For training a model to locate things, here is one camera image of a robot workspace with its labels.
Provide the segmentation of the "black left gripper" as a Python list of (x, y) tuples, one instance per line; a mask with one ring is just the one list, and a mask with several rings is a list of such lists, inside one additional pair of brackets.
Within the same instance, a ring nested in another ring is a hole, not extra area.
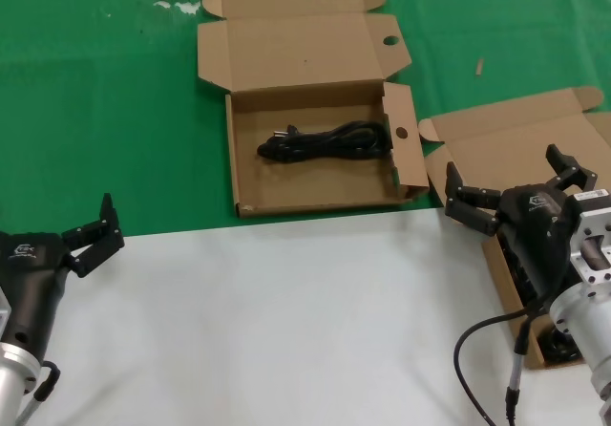
[(68, 273), (85, 278), (125, 246), (110, 193), (99, 218), (61, 236), (53, 233), (1, 234), (1, 289), (11, 314), (1, 337), (30, 354), (49, 346)]

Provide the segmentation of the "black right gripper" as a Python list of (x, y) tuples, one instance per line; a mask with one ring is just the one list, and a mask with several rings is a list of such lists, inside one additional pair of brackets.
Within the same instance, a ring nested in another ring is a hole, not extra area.
[(569, 226), (561, 215), (564, 193), (592, 191), (598, 175), (549, 144), (545, 158), (556, 173), (545, 184), (500, 191), (467, 186), (453, 161), (446, 168), (445, 215), (487, 236), (501, 233), (539, 297), (556, 298), (568, 277)]

